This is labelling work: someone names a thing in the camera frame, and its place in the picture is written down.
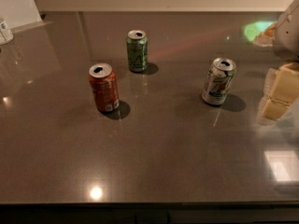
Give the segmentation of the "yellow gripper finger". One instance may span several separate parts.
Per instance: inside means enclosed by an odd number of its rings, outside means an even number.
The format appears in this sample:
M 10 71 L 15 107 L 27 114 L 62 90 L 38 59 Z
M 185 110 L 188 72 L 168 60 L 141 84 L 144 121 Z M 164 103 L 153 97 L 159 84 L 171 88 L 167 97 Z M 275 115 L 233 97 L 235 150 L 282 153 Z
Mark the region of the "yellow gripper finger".
M 263 93 L 265 95 L 269 95 L 272 88 L 275 84 L 277 69 L 270 68 L 266 74 L 265 81 L 264 81 L 264 87 L 263 87 Z
M 286 63 L 277 70 L 274 87 L 261 100 L 261 115 L 271 120 L 279 120 L 299 98 L 299 63 Z

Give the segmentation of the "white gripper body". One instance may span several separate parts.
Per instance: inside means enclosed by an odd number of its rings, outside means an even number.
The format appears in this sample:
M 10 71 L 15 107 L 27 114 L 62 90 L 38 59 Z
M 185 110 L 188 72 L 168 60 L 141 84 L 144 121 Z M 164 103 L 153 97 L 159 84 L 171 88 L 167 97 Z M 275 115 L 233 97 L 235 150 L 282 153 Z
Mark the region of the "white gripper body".
M 293 0 L 279 16 L 273 50 L 284 61 L 299 61 L 299 0 Z

